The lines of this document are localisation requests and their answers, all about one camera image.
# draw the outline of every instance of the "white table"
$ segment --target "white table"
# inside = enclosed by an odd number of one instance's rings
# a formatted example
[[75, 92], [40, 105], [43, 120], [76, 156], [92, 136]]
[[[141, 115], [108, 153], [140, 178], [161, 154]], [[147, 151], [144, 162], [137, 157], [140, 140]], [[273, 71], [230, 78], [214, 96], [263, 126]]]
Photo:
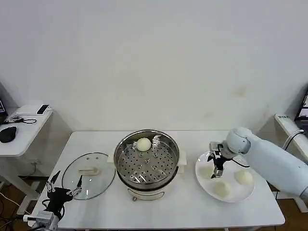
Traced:
[[[0, 142], [0, 157], [19, 157], [23, 155], [51, 114], [52, 110], [46, 111], [44, 115], [21, 115], [24, 119], [36, 119], [37, 121], [34, 124], [13, 123], [0, 125], [0, 130], [13, 126], [17, 127], [16, 137], [13, 141], [9, 143]], [[8, 116], [8, 119], [10, 119], [13, 115], [14, 111]], [[21, 208], [17, 212], [18, 214], [23, 214], [24, 209], [26, 209], [29, 202], [38, 198], [39, 193], [37, 193], [35, 189], [37, 188], [39, 182], [34, 182], [32, 186], [29, 186], [4, 163], [0, 163], [0, 176], [26, 194], [26, 197], [21, 204]]]
[[[253, 172], [256, 188], [253, 195], [237, 204], [218, 201], [198, 185], [194, 166], [197, 157], [208, 150], [210, 141], [222, 141], [228, 131], [167, 131], [187, 153], [187, 166], [172, 182], [172, 192], [155, 201], [133, 202], [125, 185], [115, 176], [101, 195], [65, 203], [65, 216], [59, 229], [206, 229], [280, 225], [285, 222], [267, 182]], [[74, 132], [53, 172], [61, 170], [55, 186], [61, 187], [66, 167], [89, 152], [109, 154], [129, 132]], [[44, 207], [44, 189], [32, 213]]]

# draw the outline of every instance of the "robotic arm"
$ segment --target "robotic arm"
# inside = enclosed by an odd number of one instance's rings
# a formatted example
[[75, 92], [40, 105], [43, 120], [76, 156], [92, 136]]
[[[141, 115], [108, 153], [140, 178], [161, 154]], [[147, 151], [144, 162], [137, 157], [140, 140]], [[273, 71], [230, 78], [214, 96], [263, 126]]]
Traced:
[[223, 143], [210, 143], [210, 156], [220, 177], [223, 164], [237, 155], [277, 189], [299, 196], [308, 204], [308, 166], [275, 144], [262, 140], [247, 128], [231, 130]]
[[24, 215], [23, 219], [24, 222], [30, 220], [35, 221], [35, 224], [33, 225], [31, 230], [44, 230], [44, 231], [57, 230], [58, 222], [64, 216], [64, 213], [61, 214], [62, 208], [64, 210], [64, 203], [71, 201], [75, 195], [81, 192], [82, 175], [79, 178], [77, 187], [73, 190], [70, 190], [65, 188], [54, 187], [54, 183], [56, 182], [59, 174], [60, 171], [58, 171], [51, 178], [51, 181], [48, 181], [46, 183], [47, 196], [49, 198], [44, 200], [44, 201], [49, 201], [48, 205], [46, 205], [46, 209], [43, 211], [39, 211], [35, 217]]

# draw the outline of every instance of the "computer mouse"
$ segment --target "computer mouse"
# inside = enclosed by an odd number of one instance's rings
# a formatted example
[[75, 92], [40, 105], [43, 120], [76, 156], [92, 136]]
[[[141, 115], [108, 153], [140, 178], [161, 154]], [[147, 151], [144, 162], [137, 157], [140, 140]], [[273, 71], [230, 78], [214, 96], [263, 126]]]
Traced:
[[17, 127], [9, 127], [0, 131], [0, 141], [8, 143], [15, 139]]

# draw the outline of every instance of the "glass pot lid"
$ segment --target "glass pot lid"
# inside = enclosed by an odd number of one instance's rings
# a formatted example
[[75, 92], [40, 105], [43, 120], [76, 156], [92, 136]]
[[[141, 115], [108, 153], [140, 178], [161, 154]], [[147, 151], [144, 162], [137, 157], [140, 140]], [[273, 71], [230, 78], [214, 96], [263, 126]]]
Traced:
[[107, 163], [108, 155], [88, 153], [74, 160], [65, 170], [62, 187], [74, 189], [82, 175], [81, 192], [76, 200], [89, 200], [103, 193], [115, 177], [115, 169]]

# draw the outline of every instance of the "pot handle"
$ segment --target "pot handle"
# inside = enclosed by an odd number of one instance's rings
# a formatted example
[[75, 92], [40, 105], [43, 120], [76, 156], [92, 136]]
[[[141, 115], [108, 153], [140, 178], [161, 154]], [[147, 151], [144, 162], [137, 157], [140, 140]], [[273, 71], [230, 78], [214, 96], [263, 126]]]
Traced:
[[115, 167], [115, 163], [114, 163], [114, 151], [110, 154], [108, 154], [108, 158], [107, 158], [107, 163], [113, 165]]
[[137, 199], [144, 200], [144, 201], [153, 201], [153, 200], [162, 198], [162, 197], [165, 195], [165, 192], [159, 192], [159, 193], [152, 194], [152, 195], [142, 195], [142, 194], [139, 194], [139, 193], [134, 192], [134, 191], [131, 190], [131, 189], [127, 189], [127, 191], [128, 191], [131, 195], [138, 195], [138, 198], [135, 197], [135, 196], [132, 198], [133, 201], [136, 201]]
[[184, 167], [187, 165], [186, 152], [182, 148], [179, 148], [179, 152], [180, 158], [178, 161], [178, 173], [184, 173]]

